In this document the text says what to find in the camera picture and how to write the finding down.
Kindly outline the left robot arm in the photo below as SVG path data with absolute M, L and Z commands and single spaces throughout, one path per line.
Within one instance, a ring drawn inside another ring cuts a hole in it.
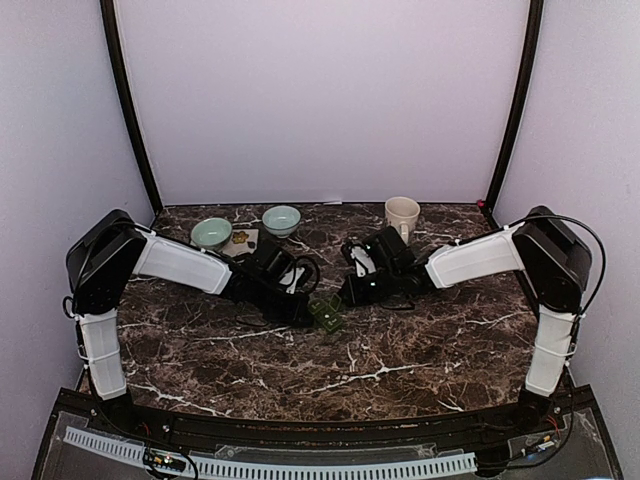
M 80 357 L 94 392 L 106 401 L 101 417 L 120 436 L 134 435 L 141 427 L 140 412 L 119 398 L 127 384 L 117 315 L 132 277 L 159 278 L 249 303 L 276 324 L 308 328 L 314 323 L 304 286 L 319 278 L 318 266 L 271 240 L 259 241 L 251 253 L 229 256 L 161 235 L 115 209 L 71 247 L 65 263 L 71 293 L 63 311 L 76 324 Z

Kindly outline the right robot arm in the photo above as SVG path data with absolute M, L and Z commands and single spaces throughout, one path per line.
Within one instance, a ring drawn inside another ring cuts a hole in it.
M 580 322 L 598 292 L 588 286 L 593 257 L 571 230 L 575 222 L 540 205 L 492 232 L 441 246 L 424 260 L 406 243 L 404 227 L 387 226 L 360 243 L 342 246 L 354 270 L 345 277 L 339 296 L 343 305 L 358 307 L 505 272 L 524 273 L 538 303 L 538 330 L 524 383 L 525 391 L 534 395 L 511 410 L 510 424 L 530 434 L 549 416 L 542 397 L 555 392 L 574 355 Z

